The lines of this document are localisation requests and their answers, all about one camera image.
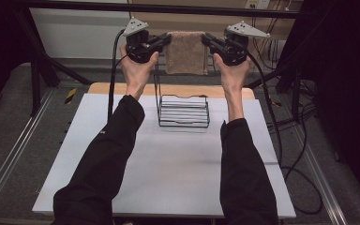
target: person's left hand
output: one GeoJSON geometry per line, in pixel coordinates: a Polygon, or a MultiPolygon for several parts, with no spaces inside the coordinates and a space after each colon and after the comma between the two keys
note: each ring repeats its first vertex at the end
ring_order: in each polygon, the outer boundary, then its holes
{"type": "MultiPolygon", "coordinates": [[[[122,45],[120,49],[122,57],[127,55],[126,44],[122,45]]],[[[150,57],[150,61],[145,64],[136,63],[129,57],[122,59],[122,71],[127,81],[126,95],[131,95],[136,99],[140,98],[150,76],[150,71],[157,62],[158,52],[154,52],[150,57]]]]}

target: white wall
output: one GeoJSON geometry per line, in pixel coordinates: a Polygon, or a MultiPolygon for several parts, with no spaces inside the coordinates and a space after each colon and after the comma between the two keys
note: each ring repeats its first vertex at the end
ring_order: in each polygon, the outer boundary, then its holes
{"type": "MultiPolygon", "coordinates": [[[[127,0],[77,0],[126,3],[127,0]]],[[[46,52],[56,58],[111,59],[117,33],[126,27],[128,12],[31,8],[46,52]]]]}

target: person's right arm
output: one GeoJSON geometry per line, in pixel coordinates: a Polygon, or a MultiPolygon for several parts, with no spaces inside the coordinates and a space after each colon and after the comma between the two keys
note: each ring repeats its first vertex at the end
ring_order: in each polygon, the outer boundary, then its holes
{"type": "Polygon", "coordinates": [[[276,196],[243,111],[242,87],[250,59],[227,67],[218,54],[214,58],[229,113],[229,123],[221,127],[220,203],[224,217],[229,225],[278,224],[276,196]]]}

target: hand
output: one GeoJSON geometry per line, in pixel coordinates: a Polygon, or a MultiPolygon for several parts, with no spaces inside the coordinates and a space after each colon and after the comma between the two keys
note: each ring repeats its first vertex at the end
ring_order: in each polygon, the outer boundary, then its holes
{"type": "MultiPolygon", "coordinates": [[[[120,49],[122,57],[127,55],[126,44],[122,45],[120,49]]],[[[150,71],[157,62],[158,52],[154,52],[150,57],[150,61],[145,64],[136,63],[129,57],[122,59],[122,71],[124,72],[125,80],[127,81],[126,95],[131,95],[139,100],[144,87],[147,84],[150,71]]]]}
{"type": "Polygon", "coordinates": [[[221,72],[221,86],[227,100],[229,122],[235,119],[244,118],[242,104],[242,88],[248,77],[250,69],[250,58],[238,66],[228,67],[217,53],[213,54],[215,64],[221,72]]]}

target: black horizontal bar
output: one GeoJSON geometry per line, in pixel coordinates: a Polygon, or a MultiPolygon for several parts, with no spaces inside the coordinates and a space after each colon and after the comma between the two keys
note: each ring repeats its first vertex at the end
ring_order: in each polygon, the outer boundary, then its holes
{"type": "Polygon", "coordinates": [[[29,8],[179,13],[179,14],[198,14],[198,15],[282,18],[282,19],[310,19],[318,16],[318,14],[312,12],[260,10],[260,9],[247,9],[247,8],[232,8],[232,7],[190,7],[190,6],[95,3],[95,2],[92,3],[92,2],[69,2],[69,1],[47,1],[47,0],[15,0],[14,2],[29,8]]]}

